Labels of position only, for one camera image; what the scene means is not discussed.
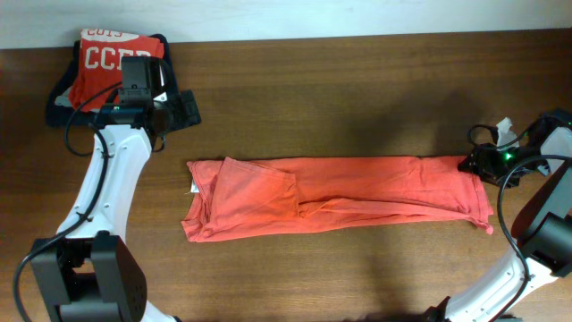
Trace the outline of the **red McKinney Boyd t-shirt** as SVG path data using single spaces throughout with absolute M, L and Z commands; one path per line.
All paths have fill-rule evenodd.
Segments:
M 297 157 L 188 164 L 190 242 L 464 220 L 492 233 L 491 203 L 460 157 Z

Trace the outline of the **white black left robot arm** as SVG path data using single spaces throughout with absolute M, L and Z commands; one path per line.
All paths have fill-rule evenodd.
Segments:
M 30 265 L 52 321 L 171 321 L 147 298 L 147 280 L 125 244 L 139 176 L 166 135 L 200 123 L 191 91 L 173 93 L 171 66 L 126 56 L 121 81 L 102 90 L 89 128 L 94 148 L 80 192 L 56 234 L 34 241 Z

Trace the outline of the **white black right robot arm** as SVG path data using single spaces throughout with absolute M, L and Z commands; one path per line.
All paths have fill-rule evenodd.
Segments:
M 464 292 L 427 309 L 422 321 L 510 321 L 509 309 L 527 294 L 571 272 L 571 114 L 541 114 L 519 135 L 510 126 L 504 119 L 488 127 L 493 141 L 474 144 L 458 169 L 497 186 L 499 203 L 527 174 L 539 172 L 547 181 L 513 225 L 497 214 L 506 254 Z

